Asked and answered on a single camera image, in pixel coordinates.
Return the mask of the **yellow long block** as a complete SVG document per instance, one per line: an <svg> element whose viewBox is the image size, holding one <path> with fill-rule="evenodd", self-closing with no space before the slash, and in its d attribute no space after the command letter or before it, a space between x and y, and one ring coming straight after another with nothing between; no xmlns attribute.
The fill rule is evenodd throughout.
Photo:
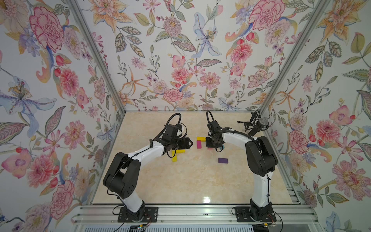
<svg viewBox="0 0 371 232"><path fill-rule="evenodd" d="M181 150L173 150L172 152L174 153L174 154L178 154L178 153L185 153L185 149L181 149Z"/></svg>
<svg viewBox="0 0 371 232"><path fill-rule="evenodd" d="M205 142L206 138L205 137L197 137L197 141Z"/></svg>

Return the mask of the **yellow green block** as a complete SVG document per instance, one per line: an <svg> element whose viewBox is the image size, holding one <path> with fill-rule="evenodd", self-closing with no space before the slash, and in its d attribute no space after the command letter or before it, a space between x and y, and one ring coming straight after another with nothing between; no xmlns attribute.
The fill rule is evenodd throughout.
<svg viewBox="0 0 371 232"><path fill-rule="evenodd" d="M172 162L177 162L176 150L172 150Z"/></svg>

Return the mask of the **magenta long block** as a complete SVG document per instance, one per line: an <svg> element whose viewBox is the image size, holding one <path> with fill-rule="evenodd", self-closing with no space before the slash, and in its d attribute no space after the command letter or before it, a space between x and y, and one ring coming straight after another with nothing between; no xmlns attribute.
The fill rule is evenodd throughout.
<svg viewBox="0 0 371 232"><path fill-rule="evenodd" d="M202 149L202 142L201 141L197 141L197 149Z"/></svg>

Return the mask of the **purple block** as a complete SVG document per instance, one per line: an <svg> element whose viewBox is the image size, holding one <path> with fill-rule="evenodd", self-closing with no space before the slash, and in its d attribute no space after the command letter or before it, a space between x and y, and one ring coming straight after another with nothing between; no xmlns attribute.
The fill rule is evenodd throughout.
<svg viewBox="0 0 371 232"><path fill-rule="evenodd" d="M227 158L218 158L219 163L228 164L229 160Z"/></svg>

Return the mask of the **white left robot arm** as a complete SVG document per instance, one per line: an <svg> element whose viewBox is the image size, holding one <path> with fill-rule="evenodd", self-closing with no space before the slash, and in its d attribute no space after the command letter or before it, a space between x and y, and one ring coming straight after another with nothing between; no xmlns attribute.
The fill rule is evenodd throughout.
<svg viewBox="0 0 371 232"><path fill-rule="evenodd" d="M187 137L183 123L165 125L164 129L144 148L125 154L119 152L103 179L109 195L116 196L123 204L126 214L135 221L142 219L145 214L145 202L136 193L141 168L163 155L172 158L171 152L187 150L193 142Z"/></svg>

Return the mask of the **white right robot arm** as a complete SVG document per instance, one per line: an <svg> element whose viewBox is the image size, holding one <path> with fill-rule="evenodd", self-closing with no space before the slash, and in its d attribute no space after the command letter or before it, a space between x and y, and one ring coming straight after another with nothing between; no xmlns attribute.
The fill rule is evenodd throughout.
<svg viewBox="0 0 371 232"><path fill-rule="evenodd" d="M278 159L268 139L265 136L252 137L229 127L222 128L216 120L208 122L207 127L209 129L206 137L208 148L222 150L223 145L228 143L246 152L248 167L254 174L254 193L250 199L247 215L255 222L264 219L275 222L270 191Z"/></svg>

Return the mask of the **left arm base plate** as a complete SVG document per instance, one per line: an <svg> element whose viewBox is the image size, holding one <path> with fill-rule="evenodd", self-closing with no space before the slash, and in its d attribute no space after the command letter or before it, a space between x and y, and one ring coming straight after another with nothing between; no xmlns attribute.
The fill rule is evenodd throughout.
<svg viewBox="0 0 371 232"><path fill-rule="evenodd" d="M158 207L142 207L138 212L134 213L130 210L122 207L118 215L118 222L122 223L149 223L157 222Z"/></svg>

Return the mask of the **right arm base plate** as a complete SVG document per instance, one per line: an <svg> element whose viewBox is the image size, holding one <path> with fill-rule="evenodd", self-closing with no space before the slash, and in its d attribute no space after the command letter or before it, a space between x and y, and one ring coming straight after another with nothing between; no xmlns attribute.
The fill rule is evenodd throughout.
<svg viewBox="0 0 371 232"><path fill-rule="evenodd" d="M237 222L274 223L277 222L271 206L257 208L250 206L237 206L231 210Z"/></svg>

